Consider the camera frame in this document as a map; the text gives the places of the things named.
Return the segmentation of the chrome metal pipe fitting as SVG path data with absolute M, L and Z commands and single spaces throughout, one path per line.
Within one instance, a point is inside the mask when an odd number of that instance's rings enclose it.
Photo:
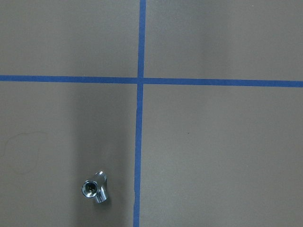
M 82 187 L 82 194 L 88 199 L 95 199 L 96 203 L 104 203 L 108 200 L 107 175 L 104 171 L 96 172 L 87 179 Z

